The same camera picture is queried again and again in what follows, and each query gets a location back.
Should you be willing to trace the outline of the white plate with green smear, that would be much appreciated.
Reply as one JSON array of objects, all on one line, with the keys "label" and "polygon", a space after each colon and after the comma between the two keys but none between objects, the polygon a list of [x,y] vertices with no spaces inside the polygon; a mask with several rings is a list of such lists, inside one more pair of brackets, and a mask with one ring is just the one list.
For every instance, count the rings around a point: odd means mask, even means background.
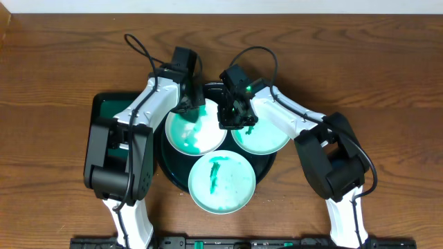
[{"label": "white plate with green smear", "polygon": [[203,156],[216,150],[225,140],[227,130],[219,128],[218,104],[208,98],[199,107],[196,122],[185,120],[180,114],[169,112],[165,121],[168,142],[188,156]]}]

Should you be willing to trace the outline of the green scrub sponge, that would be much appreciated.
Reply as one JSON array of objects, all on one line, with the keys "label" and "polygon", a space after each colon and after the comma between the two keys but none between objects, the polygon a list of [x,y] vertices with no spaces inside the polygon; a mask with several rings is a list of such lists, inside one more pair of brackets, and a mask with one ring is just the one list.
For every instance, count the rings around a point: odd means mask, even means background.
[{"label": "green scrub sponge", "polygon": [[186,109],[185,112],[181,113],[180,116],[187,122],[196,123],[201,116],[206,114],[206,106],[198,106],[191,109]]}]

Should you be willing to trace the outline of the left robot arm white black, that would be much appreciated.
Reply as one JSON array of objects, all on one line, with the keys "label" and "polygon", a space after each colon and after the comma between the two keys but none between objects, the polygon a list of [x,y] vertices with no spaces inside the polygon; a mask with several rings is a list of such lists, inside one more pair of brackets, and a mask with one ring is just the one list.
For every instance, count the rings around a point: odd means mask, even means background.
[{"label": "left robot arm white black", "polygon": [[145,197],[152,183],[154,133],[169,112],[196,122],[204,105],[194,74],[201,59],[176,47],[170,62],[154,67],[147,86],[112,118],[91,121],[84,184],[108,207],[123,248],[148,248],[154,234]]}]

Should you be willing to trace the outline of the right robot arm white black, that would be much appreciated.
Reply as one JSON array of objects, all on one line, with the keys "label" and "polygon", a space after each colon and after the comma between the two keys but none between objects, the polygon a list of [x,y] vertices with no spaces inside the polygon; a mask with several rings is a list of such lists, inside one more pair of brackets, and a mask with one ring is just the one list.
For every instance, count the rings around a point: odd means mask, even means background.
[{"label": "right robot arm white black", "polygon": [[251,80],[237,64],[219,77],[226,88],[218,108],[220,128],[238,130],[266,120],[285,133],[294,141],[307,182],[326,201],[331,240],[338,247],[362,248],[368,233],[359,199],[372,162],[347,118],[340,113],[327,116],[311,111],[271,82]]}]

